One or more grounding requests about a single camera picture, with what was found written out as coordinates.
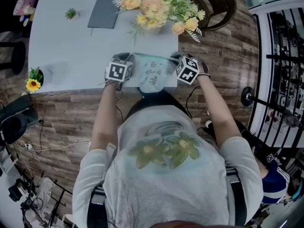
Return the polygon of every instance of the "blue shirt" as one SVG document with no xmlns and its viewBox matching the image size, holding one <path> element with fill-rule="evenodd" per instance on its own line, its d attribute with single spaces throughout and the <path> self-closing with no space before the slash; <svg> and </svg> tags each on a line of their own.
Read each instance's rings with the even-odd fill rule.
<svg viewBox="0 0 304 228">
<path fill-rule="evenodd" d="M 289 179 L 289 175 L 273 161 L 267 176 L 262 179 L 264 191 L 262 203 L 279 203 L 282 197 L 287 193 Z"/>
</svg>

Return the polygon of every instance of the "wicker chair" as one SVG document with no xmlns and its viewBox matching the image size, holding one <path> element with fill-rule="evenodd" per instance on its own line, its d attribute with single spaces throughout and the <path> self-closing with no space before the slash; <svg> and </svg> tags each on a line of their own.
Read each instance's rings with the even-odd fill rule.
<svg viewBox="0 0 304 228">
<path fill-rule="evenodd" d="M 216 30 L 226 26 L 233 19 L 237 12 L 237 2 L 236 0 L 208 0 L 212 6 L 213 13 L 212 16 L 227 12 L 225 17 L 218 24 L 212 25 L 210 27 L 200 28 L 201 30 Z"/>
<path fill-rule="evenodd" d="M 198 5 L 199 9 L 206 11 L 205 19 L 199 22 L 199 29 L 201 31 L 216 30 L 226 26 L 233 19 L 235 13 L 237 12 L 236 0 L 208 0 L 213 9 L 212 14 L 209 12 L 208 7 L 203 0 L 192 0 L 192 1 Z M 208 27 L 211 17 L 224 12 L 227 13 L 221 22 Z"/>
</svg>

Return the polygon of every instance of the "backpack strap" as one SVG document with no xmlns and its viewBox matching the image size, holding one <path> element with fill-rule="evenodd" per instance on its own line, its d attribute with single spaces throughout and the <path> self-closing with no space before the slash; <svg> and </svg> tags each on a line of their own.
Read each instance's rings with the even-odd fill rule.
<svg viewBox="0 0 304 228">
<path fill-rule="evenodd" d="M 107 228 L 108 219 L 105 209 L 105 190 L 102 185 L 97 186 L 91 195 L 87 212 L 87 228 Z"/>
<path fill-rule="evenodd" d="M 247 206 L 242 183 L 235 168 L 226 166 L 226 173 L 234 195 L 235 225 L 243 227 L 247 218 Z"/>
</svg>

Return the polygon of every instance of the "white t-shirt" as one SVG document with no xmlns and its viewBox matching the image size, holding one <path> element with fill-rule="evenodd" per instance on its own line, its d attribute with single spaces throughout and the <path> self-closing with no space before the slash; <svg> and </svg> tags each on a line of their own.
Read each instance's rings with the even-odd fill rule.
<svg viewBox="0 0 304 228">
<path fill-rule="evenodd" d="M 73 191 L 79 228 L 86 228 L 91 193 L 103 182 L 108 221 L 119 228 L 149 228 L 172 220 L 234 225 L 234 196 L 225 162 L 238 171 L 247 221 L 260 205 L 262 180 L 248 142 L 230 138 L 219 153 L 175 106 L 153 106 L 133 114 L 119 128 L 118 140 L 117 153 L 110 144 L 81 161 Z"/>
</svg>

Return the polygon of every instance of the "white table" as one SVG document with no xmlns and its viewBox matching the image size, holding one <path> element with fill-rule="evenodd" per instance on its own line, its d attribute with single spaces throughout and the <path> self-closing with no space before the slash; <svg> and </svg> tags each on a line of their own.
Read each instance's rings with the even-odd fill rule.
<svg viewBox="0 0 304 228">
<path fill-rule="evenodd" d="M 39 0 L 29 40 L 30 68 L 49 69 L 53 79 L 37 93 L 102 88 L 105 68 L 110 58 L 121 52 L 145 53 L 169 57 L 178 50 L 178 37 L 168 23 L 158 35 L 138 37 L 134 45 L 130 21 L 137 11 L 119 14 L 114 29 L 87 27 L 96 0 Z M 80 18 L 68 21 L 69 8 L 79 11 Z M 126 87 L 139 85 L 139 65 Z M 168 76 L 166 87 L 176 87 L 175 75 Z"/>
</svg>

